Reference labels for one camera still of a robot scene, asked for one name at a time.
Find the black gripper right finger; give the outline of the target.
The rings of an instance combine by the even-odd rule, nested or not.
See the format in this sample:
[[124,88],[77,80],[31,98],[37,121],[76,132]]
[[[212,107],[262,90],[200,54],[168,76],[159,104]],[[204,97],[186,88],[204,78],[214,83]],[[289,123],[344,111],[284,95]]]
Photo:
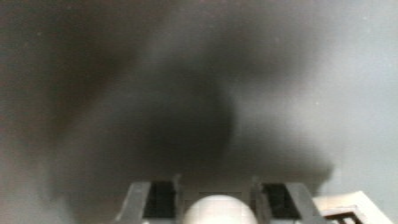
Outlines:
[[301,183],[268,183],[252,178],[250,209],[257,224],[323,224],[323,217]]

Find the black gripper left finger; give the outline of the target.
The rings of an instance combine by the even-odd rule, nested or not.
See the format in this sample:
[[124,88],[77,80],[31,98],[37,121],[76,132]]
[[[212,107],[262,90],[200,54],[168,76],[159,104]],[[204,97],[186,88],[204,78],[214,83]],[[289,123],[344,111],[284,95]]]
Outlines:
[[113,224],[180,224],[179,180],[131,183]]

